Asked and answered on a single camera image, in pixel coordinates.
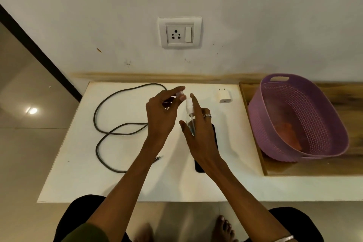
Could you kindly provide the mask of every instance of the beige floor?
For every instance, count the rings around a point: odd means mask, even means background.
[[[52,241],[68,204],[36,200],[78,102],[0,24],[0,241]],[[29,107],[38,112],[30,115]],[[325,241],[363,241],[363,202],[264,203],[308,214]],[[209,241],[222,213],[247,238],[228,203],[137,203],[127,233],[151,223],[157,241]]]

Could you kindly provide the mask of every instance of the black cable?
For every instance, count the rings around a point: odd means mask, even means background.
[[[144,86],[148,86],[148,85],[159,85],[161,86],[162,88],[164,88],[164,90],[166,90],[166,87],[160,83],[148,83],[148,84],[143,84],[143,85],[140,85],[140,86],[137,86],[137,87],[133,87],[133,88],[127,88],[127,89],[122,89],[120,91],[117,91],[113,94],[111,94],[110,96],[108,96],[107,98],[105,98],[96,108],[96,110],[94,111],[94,114],[93,114],[93,125],[94,127],[97,129],[98,132],[101,132],[103,134],[105,134],[105,136],[98,142],[98,144],[96,145],[96,156],[98,158],[98,160],[102,163],[102,165],[104,165],[105,167],[107,167],[109,170],[113,171],[113,172],[117,172],[117,173],[126,173],[127,171],[119,171],[117,169],[114,169],[112,167],[110,167],[109,165],[107,165],[101,158],[100,154],[99,154],[99,146],[100,144],[102,143],[102,141],[104,139],[106,139],[106,137],[108,135],[132,135],[132,134],[136,134],[138,133],[139,131],[143,130],[145,127],[147,127],[148,123],[124,123],[124,124],[120,124],[119,126],[115,127],[114,129],[112,129],[110,132],[107,132],[107,131],[103,131],[101,130],[98,126],[97,126],[97,121],[96,121],[96,116],[97,116],[97,112],[99,110],[99,108],[102,106],[102,104],[104,104],[105,101],[107,101],[109,98],[111,98],[112,96],[118,94],[118,93],[121,93],[121,92],[124,92],[124,91],[129,91],[129,90],[133,90],[133,89],[137,89],[137,88],[141,88],[141,87],[144,87]],[[116,129],[119,129],[120,127],[122,126],[125,126],[125,125],[143,125],[142,128],[140,128],[139,130],[136,130],[135,132],[131,132],[131,133],[114,133],[114,131]]]

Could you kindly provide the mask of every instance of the green sleeve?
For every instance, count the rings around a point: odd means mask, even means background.
[[[109,239],[100,228],[84,223],[69,233],[62,242],[109,242]]]

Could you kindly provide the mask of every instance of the white charger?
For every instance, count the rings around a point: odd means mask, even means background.
[[[218,88],[217,98],[219,103],[229,103],[232,101],[229,91],[225,88]]]

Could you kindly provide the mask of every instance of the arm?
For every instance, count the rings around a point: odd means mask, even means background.
[[[138,157],[87,221],[102,229],[110,242],[121,241],[126,231],[146,175],[174,127],[179,105],[186,99],[185,95],[172,96],[184,89],[161,91],[146,104],[148,136]]]
[[[201,109],[193,94],[191,98],[195,114],[195,137],[185,122],[179,122],[190,153],[223,192],[251,240],[271,242],[290,236],[284,226],[241,185],[230,171],[216,147],[211,118],[203,118],[203,110],[204,114],[209,113],[209,110]]]

